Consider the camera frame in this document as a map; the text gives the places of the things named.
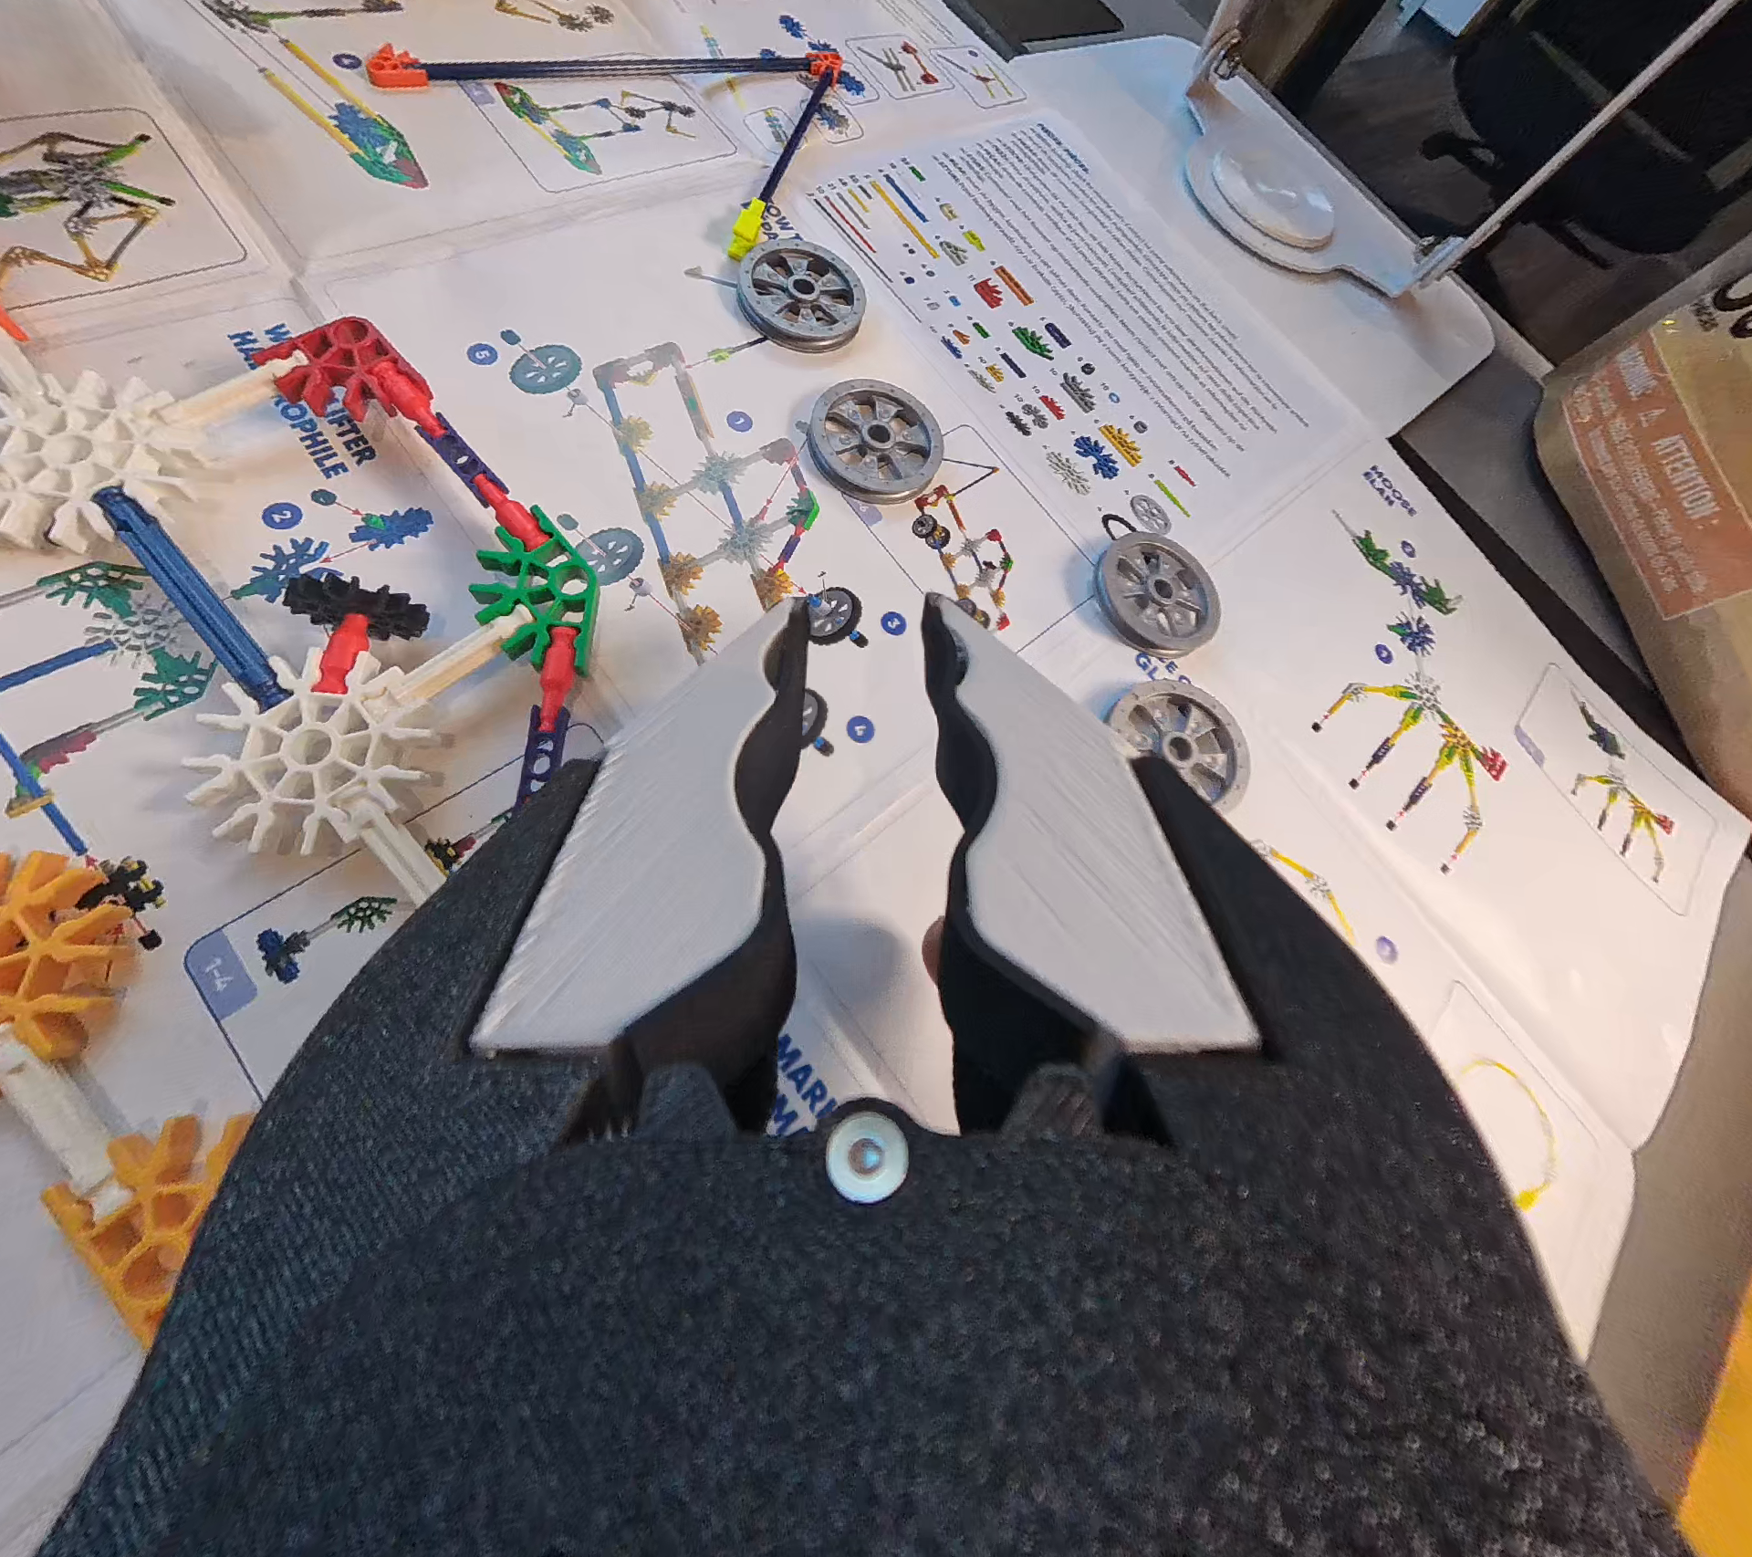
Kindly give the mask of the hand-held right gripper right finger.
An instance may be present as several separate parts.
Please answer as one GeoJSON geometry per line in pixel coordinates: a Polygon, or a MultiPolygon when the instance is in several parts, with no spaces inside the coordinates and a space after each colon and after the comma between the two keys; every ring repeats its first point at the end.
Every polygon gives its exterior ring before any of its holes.
{"type": "Polygon", "coordinates": [[[946,595],[922,617],[933,774],[959,838],[937,993],[959,1121],[1005,1121],[1043,1068],[1125,1108],[1136,1068],[1255,1055],[1260,1026],[1140,757],[946,595]]]}

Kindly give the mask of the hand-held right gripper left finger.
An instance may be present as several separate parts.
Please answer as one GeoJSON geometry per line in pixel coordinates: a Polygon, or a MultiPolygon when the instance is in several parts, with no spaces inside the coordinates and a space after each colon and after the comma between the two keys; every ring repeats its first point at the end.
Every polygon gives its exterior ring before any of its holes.
{"type": "Polygon", "coordinates": [[[809,613],[769,609],[616,735],[475,1026],[484,1055],[583,1055],[601,1115],[702,1066],[771,1115],[798,954],[776,823],[804,755],[809,613]]]}

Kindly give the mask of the grey spoked wheel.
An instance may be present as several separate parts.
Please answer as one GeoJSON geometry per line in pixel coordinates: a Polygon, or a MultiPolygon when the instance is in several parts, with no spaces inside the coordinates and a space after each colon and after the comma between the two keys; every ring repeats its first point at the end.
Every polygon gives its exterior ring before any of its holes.
{"type": "Polygon", "coordinates": [[[926,494],[948,460],[944,429],[926,401],[866,378],[822,390],[806,420],[806,447],[833,491],[866,504],[926,494]]]}
{"type": "Polygon", "coordinates": [[[1209,569],[1152,531],[1110,540],[1094,588],[1107,624],[1140,651],[1180,659],[1216,639],[1222,606],[1209,569]]]}
{"type": "Polygon", "coordinates": [[[866,283],[842,255],[800,239],[747,253],[736,274],[738,306],[756,334],[809,356],[844,350],[866,323],[866,283]]]}
{"type": "Polygon", "coordinates": [[[1249,786],[1253,755],[1231,708],[1182,677],[1151,679],[1123,693],[1107,726],[1141,755],[1160,757],[1218,810],[1249,786]]]}

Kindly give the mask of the colourful rod connector frame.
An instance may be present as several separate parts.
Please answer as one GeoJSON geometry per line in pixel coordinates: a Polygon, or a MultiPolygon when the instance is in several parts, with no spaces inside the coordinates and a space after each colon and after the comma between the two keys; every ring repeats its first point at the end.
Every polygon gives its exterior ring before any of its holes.
{"type": "MultiPolygon", "coordinates": [[[[247,370],[172,396],[132,378],[87,370],[63,381],[26,350],[4,314],[4,544],[56,547],[77,564],[4,597],[52,597],[101,611],[99,639],[4,673],[4,690],[68,673],[99,657],[136,666],[132,703],[74,726],[35,752],[4,741],[4,818],[46,821],[56,847],[4,850],[4,1104],[56,1159],[43,1203],[70,1252],[121,1323],[152,1349],[222,1179],[251,1121],[227,1121],[205,1142],[196,1115],[158,1133],[116,1130],[77,1080],[96,1018],[121,996],[116,967],[160,934],[145,918],[165,881],[139,858],[101,858],[56,799],[50,768],[99,735],[200,704],[220,686],[227,706],[196,713],[222,744],[187,757],[202,781],[187,796],[222,812],[214,836],[249,852],[315,856],[362,847],[391,891],[342,907],[333,925],[377,931],[437,894],[461,858],[408,825],[413,796],[435,781],[426,757],[441,739],[428,710],[504,659],[537,671],[517,805],[559,768],[577,682],[588,675],[601,580],[545,509],[521,502],[441,409],[428,378],[369,319],[329,319],[256,348],[247,370]],[[380,409],[406,425],[494,520],[470,586],[475,626],[413,670],[386,664],[351,626],[327,631],[300,661],[265,648],[233,595],[172,535],[167,493],[192,494],[211,462],[209,427],[275,401],[311,414],[318,436],[342,410],[380,409]]],[[[316,567],[282,577],[287,584],[316,567]]]]}

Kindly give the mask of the black snowflake connector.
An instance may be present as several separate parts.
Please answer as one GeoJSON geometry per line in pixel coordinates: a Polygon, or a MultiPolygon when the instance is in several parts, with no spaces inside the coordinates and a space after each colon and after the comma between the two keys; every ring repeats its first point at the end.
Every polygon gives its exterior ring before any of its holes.
{"type": "Polygon", "coordinates": [[[326,631],[351,626],[366,640],[422,639],[431,609],[389,588],[369,588],[358,577],[309,571],[285,584],[282,604],[326,631]]]}

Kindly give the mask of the purple plastic rod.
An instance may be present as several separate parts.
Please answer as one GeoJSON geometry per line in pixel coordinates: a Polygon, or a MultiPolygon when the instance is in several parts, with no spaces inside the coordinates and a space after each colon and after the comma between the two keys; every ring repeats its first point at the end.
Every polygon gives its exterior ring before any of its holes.
{"type": "Polygon", "coordinates": [[[800,111],[800,118],[793,124],[793,129],[787,135],[778,159],[769,170],[764,184],[758,188],[756,199],[764,208],[773,206],[778,201],[778,190],[782,188],[789,170],[793,168],[802,146],[809,138],[809,133],[820,117],[822,107],[837,84],[838,84],[838,73],[835,69],[824,71],[815,82],[809,100],[800,111]]]}

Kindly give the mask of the blue plastic rod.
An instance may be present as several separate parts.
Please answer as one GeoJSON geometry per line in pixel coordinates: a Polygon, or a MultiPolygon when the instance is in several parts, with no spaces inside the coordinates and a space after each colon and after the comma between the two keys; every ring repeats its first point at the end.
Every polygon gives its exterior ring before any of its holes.
{"type": "Polygon", "coordinates": [[[422,60],[431,82],[556,80],[556,78],[734,78],[802,75],[804,55],[754,56],[594,56],[535,60],[422,60]]]}

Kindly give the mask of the cardboard toy set box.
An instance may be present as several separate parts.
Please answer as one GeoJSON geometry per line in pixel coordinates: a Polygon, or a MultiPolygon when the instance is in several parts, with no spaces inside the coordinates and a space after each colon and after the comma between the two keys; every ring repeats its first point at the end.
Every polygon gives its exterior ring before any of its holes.
{"type": "Polygon", "coordinates": [[[1545,474],[1703,777],[1751,810],[1751,241],[1545,379],[1545,474]]]}

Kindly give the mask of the black office chair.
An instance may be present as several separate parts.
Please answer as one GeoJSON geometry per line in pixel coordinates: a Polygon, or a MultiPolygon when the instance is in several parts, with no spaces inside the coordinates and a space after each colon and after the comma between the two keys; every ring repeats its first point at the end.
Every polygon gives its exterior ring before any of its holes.
{"type": "MultiPolygon", "coordinates": [[[[1453,65],[1466,129],[1421,144],[1501,201],[1718,0],[1505,0],[1453,65]]],[[[1749,193],[1751,2],[1676,64],[1517,215],[1574,253],[1578,232],[1636,255],[1676,253],[1749,193]]]]}

